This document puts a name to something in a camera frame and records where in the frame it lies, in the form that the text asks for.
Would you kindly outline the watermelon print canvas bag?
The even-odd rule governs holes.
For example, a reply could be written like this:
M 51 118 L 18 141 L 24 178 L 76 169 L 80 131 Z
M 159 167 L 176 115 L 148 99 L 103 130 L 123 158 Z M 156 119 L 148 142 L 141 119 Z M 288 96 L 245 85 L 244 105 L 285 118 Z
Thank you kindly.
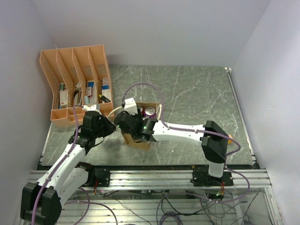
M 159 103 L 143 103 L 143 102 L 137 102 L 136 103 L 137 108 L 141 109 L 141 115 L 144 116 L 144 110 L 147 107 L 153 107 L 155 110 L 158 108 Z M 122 107 L 117 107 L 115 109 L 113 109 L 109 114 L 108 114 L 108 119 L 112 122 L 113 118 L 117 115 L 117 111 L 121 110 Z M 125 134 L 123 131 L 121 131 L 121 134 L 124 138 L 124 143 L 128 146 L 131 147 L 135 147 L 135 148 L 139 148 L 139 149 L 145 149 L 148 150 L 151 147 L 151 143 L 150 142 L 141 142 L 141 141 L 137 141 L 134 140 L 130 134 Z

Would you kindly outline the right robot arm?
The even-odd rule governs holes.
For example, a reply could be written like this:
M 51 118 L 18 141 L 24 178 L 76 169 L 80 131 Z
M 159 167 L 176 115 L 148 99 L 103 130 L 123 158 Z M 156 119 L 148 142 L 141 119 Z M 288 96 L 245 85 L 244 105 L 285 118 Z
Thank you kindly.
M 114 124 L 136 142 L 181 142 L 200 146 L 209 162 L 206 185 L 215 186 L 223 181 L 229 136 L 216 122 L 208 120 L 204 125 L 180 125 L 142 119 L 137 114 L 122 111 L 115 117 Z

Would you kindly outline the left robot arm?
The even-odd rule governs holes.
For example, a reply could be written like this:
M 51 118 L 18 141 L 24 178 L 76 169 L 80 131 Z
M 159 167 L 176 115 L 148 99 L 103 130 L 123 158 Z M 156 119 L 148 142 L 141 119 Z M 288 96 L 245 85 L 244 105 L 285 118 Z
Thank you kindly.
M 22 189 L 20 218 L 33 225 L 54 225 L 68 198 L 81 186 L 91 186 L 94 172 L 78 164 L 98 138 L 116 131 L 116 126 L 97 111 L 88 111 L 82 125 L 76 125 L 65 150 L 53 166 L 35 183 L 28 182 Z

